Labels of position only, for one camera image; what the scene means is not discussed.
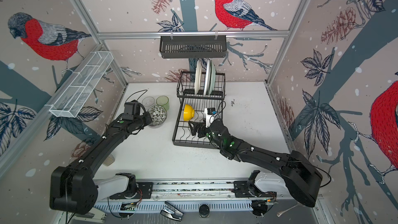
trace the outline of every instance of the white wire basket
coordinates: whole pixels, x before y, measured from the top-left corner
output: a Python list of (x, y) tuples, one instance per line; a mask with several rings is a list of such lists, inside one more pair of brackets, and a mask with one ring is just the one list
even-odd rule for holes
[(111, 52), (91, 52), (92, 57), (54, 103), (50, 112), (56, 117), (75, 118), (91, 92), (113, 61)]

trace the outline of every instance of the patterned bowl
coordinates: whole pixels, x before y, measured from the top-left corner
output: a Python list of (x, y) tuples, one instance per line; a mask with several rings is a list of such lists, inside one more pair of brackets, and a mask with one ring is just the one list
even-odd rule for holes
[(164, 107), (156, 105), (148, 110), (150, 117), (152, 118), (152, 123), (149, 124), (150, 127), (155, 127), (162, 124), (167, 117), (167, 111)]

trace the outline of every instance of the black round knob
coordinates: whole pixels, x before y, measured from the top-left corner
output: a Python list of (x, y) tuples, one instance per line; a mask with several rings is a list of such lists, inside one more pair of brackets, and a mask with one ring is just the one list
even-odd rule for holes
[(199, 207), (200, 217), (205, 218), (205, 217), (208, 217), (209, 214), (210, 214), (210, 208), (206, 204), (203, 204)]

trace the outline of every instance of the bird-patterned wallpaper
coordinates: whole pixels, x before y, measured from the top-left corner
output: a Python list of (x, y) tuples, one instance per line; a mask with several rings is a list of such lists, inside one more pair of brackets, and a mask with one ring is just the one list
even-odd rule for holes
[[(287, 30), (300, 0), (82, 1), (100, 32), (178, 32)], [(194, 59), (164, 60), (159, 56), (158, 39), (106, 43), (129, 82), (166, 82), (165, 77), (178, 77), (197, 66)], [(213, 62), (228, 81), (265, 80), (281, 44), (282, 38), (230, 38), (228, 56)]]
[(331, 175), (336, 223), (398, 221), (397, 9), (311, 0), (271, 85), (296, 149)]
[[(0, 0), (0, 159), (95, 46), (69, 0)], [(51, 117), (0, 179), (1, 223), (50, 223), (51, 173), (99, 140), (123, 86), (109, 68), (76, 118)], [(21, 202), (30, 207), (21, 207)]]

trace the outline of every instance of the white tabletop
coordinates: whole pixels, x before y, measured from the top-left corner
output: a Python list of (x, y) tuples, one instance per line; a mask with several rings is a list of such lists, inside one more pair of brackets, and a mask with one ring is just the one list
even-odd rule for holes
[[(180, 101), (177, 83), (132, 83), (126, 89), (116, 116), (124, 110), (124, 102), (134, 92), (148, 89), (155, 99), (170, 99), (166, 121), (157, 128), (145, 127), (138, 135), (130, 135), (112, 152), (115, 162), (101, 165), (95, 179), (119, 172), (133, 173), (140, 179), (217, 179), (249, 177), (253, 170), (265, 169), (254, 164), (230, 161), (219, 150), (175, 146), (172, 142)], [(137, 99), (141, 93), (132, 96)], [(274, 152), (286, 152), (281, 128), (263, 82), (227, 82), (223, 122), (231, 135)]]

